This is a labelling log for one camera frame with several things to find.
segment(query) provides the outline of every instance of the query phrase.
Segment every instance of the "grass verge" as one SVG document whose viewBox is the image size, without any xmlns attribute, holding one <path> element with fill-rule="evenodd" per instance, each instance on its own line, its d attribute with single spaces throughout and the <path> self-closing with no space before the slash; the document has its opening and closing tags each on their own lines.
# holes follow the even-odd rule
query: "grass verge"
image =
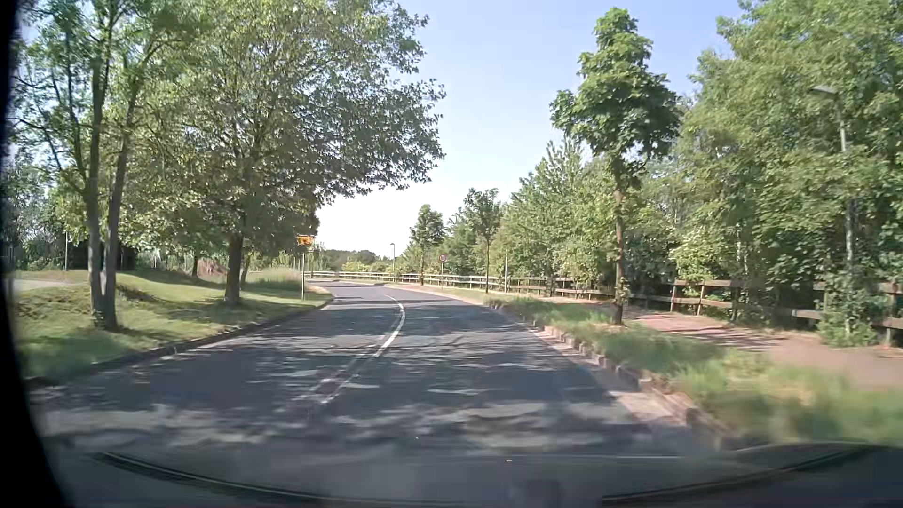
<svg viewBox="0 0 903 508">
<path fill-rule="evenodd" d="M 489 298 L 566 331 L 616 362 L 660 375 L 717 419 L 755 440 L 840 439 L 903 445 L 903 391 L 856 390 L 843 377 L 645 327 L 615 328 L 598 308 Z"/>
<path fill-rule="evenodd" d="M 67 277 L 75 280 L 71 274 L 78 273 L 68 272 Z M 85 271 L 80 273 L 87 278 Z M 117 332 L 91 324 L 87 284 L 19 295 L 14 330 L 26 375 L 65 375 L 93 362 L 320 306 L 328 299 L 328 295 L 309 292 L 301 300 L 300 279 L 266 270 L 248 274 L 238 307 L 222 303 L 222 284 L 178 272 L 120 273 L 116 286 L 116 312 L 122 325 Z"/>
</svg>

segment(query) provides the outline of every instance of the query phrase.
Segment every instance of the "road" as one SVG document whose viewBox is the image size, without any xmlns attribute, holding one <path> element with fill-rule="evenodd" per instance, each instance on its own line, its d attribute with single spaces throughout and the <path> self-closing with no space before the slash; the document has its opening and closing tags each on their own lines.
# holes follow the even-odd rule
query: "road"
<svg viewBox="0 0 903 508">
<path fill-rule="evenodd" d="M 242 481 L 286 461 L 675 455 L 586 371 L 483 306 L 322 282 L 321 310 L 33 394 L 54 447 Z"/>
</svg>

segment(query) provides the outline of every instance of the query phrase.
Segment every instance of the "street lamp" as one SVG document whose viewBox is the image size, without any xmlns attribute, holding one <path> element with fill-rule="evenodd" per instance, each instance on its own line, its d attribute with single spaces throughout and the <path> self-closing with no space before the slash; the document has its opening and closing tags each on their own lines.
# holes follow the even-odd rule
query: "street lamp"
<svg viewBox="0 0 903 508">
<path fill-rule="evenodd" d="M 834 101 L 834 107 L 837 109 L 837 122 L 840 124 L 841 131 L 841 153 L 846 152 L 846 127 L 843 124 L 843 101 L 841 94 L 834 88 L 827 85 L 818 85 L 809 89 L 811 93 L 827 97 Z M 844 236 L 846 240 L 846 267 L 848 277 L 852 275 L 853 270 L 853 217 L 856 213 L 856 198 L 852 197 L 847 200 L 846 213 L 843 217 Z M 852 323 L 849 319 L 845 323 L 846 333 L 852 331 Z"/>
<path fill-rule="evenodd" d="M 396 282 L 396 272 L 395 272 L 395 243 L 392 242 L 389 245 L 392 246 L 392 282 Z"/>
</svg>

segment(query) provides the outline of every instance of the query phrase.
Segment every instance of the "curb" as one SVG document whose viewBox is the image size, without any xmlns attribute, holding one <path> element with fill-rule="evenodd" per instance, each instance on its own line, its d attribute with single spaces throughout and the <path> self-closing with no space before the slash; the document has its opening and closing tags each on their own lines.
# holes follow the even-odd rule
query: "curb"
<svg viewBox="0 0 903 508">
<path fill-rule="evenodd" d="M 79 369 L 67 372 L 66 374 L 56 377 L 49 378 L 46 376 L 32 376 L 25 378 L 25 387 L 27 390 L 38 390 L 41 388 L 48 388 L 51 386 L 60 386 L 69 381 L 76 380 L 78 378 L 82 378 L 85 376 L 89 376 L 91 374 L 96 374 L 102 371 L 110 371 L 113 369 L 118 369 L 121 367 L 125 367 L 127 365 L 134 365 L 136 363 L 144 362 L 147 360 L 153 360 L 156 358 L 160 358 L 161 356 L 166 356 L 168 354 L 177 354 L 183 353 L 185 351 L 189 351 L 202 345 L 207 345 L 210 343 L 217 343 L 219 341 L 224 341 L 226 339 L 231 339 L 237 335 L 246 334 L 248 332 L 255 332 L 264 328 L 268 328 L 273 325 L 279 325 L 298 317 L 300 315 L 307 314 L 309 312 L 324 308 L 325 306 L 332 303 L 333 296 L 330 296 L 323 302 L 321 306 L 315 306 L 310 308 L 301 309 L 295 312 L 290 312 L 285 315 L 279 315 L 277 317 L 273 317 L 271 319 L 267 319 L 265 321 L 261 321 L 259 323 L 249 323 L 247 325 L 241 325 L 236 328 L 232 328 L 231 330 L 226 330 L 224 332 L 219 332 L 218 334 L 208 335 L 206 337 L 198 337 L 196 339 L 189 339 L 186 341 L 179 341 L 177 343 L 167 344 L 160 347 L 155 347 L 153 349 L 149 349 L 147 351 L 141 351 L 138 353 L 130 353 L 123 356 L 117 356 L 116 358 L 112 358 L 110 360 L 104 360 L 102 362 L 93 362 L 85 367 L 81 367 Z"/>
<path fill-rule="evenodd" d="M 579 352 L 581 356 L 589 360 L 589 363 L 598 365 L 602 369 L 615 374 L 619 380 L 624 381 L 631 388 L 646 393 L 650 399 L 665 408 L 682 425 L 691 429 L 707 446 L 716 450 L 738 450 L 754 444 L 750 443 L 748 438 L 731 431 L 714 416 L 700 409 L 685 393 L 672 390 L 665 391 L 662 390 L 663 387 L 656 386 L 660 383 L 656 382 L 654 372 L 645 369 L 638 370 L 627 366 L 625 363 L 617 362 L 615 359 L 607 357 L 604 353 L 596 353 L 586 343 L 577 341 L 563 330 L 549 325 L 541 326 L 535 319 L 527 319 L 524 315 L 508 311 L 504 306 L 487 306 L 516 319 L 524 325 L 541 329 L 557 339 L 558 342 L 566 343 L 570 349 Z"/>
</svg>

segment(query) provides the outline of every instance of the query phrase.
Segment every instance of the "car hood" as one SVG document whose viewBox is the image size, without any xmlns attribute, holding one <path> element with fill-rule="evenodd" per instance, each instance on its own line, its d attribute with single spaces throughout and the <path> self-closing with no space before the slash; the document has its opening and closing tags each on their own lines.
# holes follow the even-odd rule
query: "car hood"
<svg viewBox="0 0 903 508">
<path fill-rule="evenodd" d="M 519 505 L 518 496 L 551 496 L 555 505 L 598 505 L 763 481 L 871 450 L 849 443 L 753 447 L 709 456 L 412 456 L 270 460 L 235 449 L 105 452 L 94 459 L 143 477 L 293 504 Z"/>
</svg>

